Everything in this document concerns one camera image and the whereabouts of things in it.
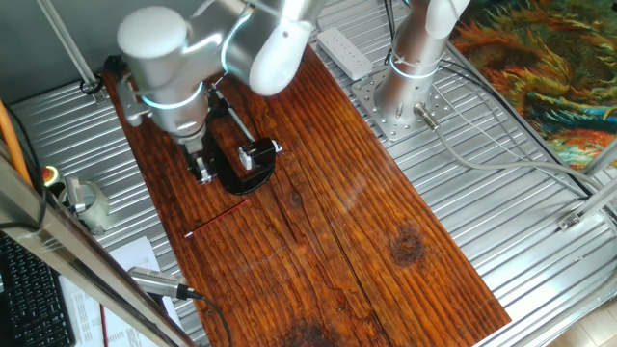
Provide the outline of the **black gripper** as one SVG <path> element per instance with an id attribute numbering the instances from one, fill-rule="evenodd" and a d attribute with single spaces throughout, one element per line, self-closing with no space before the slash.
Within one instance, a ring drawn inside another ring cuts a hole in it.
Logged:
<path id="1" fill-rule="evenodd" d="M 205 137 L 189 140 L 183 145 L 188 171 L 199 184 L 209 184 L 216 174 L 208 167 L 210 151 Z"/>

